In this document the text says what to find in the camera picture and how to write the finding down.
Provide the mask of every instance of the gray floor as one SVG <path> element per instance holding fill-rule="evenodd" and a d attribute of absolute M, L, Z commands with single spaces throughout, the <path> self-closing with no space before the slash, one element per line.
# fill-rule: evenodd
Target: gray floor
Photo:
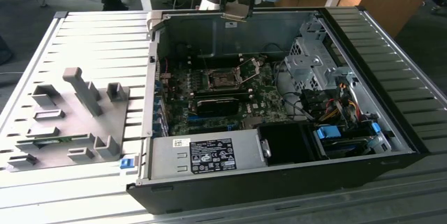
<path fill-rule="evenodd" d="M 100 0 L 0 0 L 0 35 L 7 41 L 15 57 L 0 65 L 0 73 L 23 72 L 35 53 L 40 39 L 56 11 L 100 11 Z M 131 10 L 140 10 L 140 0 L 123 0 Z M 169 0 L 152 0 L 157 9 L 169 8 Z M 426 71 L 440 89 L 447 91 L 447 9 L 432 15 L 434 4 L 419 8 L 400 34 L 399 45 Z M 8 101 L 20 74 L 0 75 L 0 110 Z"/>

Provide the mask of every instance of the small circuit board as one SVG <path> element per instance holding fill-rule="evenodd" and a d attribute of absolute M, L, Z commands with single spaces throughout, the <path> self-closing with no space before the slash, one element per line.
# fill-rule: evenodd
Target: small circuit board
<path fill-rule="evenodd" d="M 233 68 L 177 68 L 163 74 L 169 135 L 252 129 L 288 121 L 273 86 L 272 66 L 263 57 Z"/>

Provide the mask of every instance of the green circuit board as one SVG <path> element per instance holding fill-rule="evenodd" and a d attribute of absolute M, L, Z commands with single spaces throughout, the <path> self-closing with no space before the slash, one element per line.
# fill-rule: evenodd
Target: green circuit board
<path fill-rule="evenodd" d="M 252 129 L 260 123 L 289 120 L 284 104 L 272 84 L 272 67 L 269 64 L 264 64 L 261 60 L 259 74 L 239 87 L 252 90 L 252 98 L 248 102 L 239 103 L 235 115 L 224 117 L 203 118 L 195 113 L 189 93 L 197 89 L 207 90 L 207 79 L 203 77 L 203 70 L 175 70 L 169 88 L 165 89 L 165 92 L 171 94 L 167 97 L 171 136 Z"/>

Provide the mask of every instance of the power supply label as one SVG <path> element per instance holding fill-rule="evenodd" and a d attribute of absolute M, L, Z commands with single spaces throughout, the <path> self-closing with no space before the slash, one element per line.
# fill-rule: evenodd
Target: power supply label
<path fill-rule="evenodd" d="M 231 139 L 215 139 L 189 143 L 191 171 L 193 174 L 236 169 Z"/>

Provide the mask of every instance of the sticker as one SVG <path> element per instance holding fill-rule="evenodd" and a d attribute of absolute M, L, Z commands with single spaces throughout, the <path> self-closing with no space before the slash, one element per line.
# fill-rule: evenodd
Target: sticker
<path fill-rule="evenodd" d="M 172 139 L 173 147 L 188 147 L 191 139 Z"/>
<path fill-rule="evenodd" d="M 236 28 L 237 27 L 237 23 L 235 21 L 229 21 L 225 23 L 225 28 Z"/>
<path fill-rule="evenodd" d="M 193 174 L 236 169 L 231 139 L 191 142 L 191 170 Z"/>

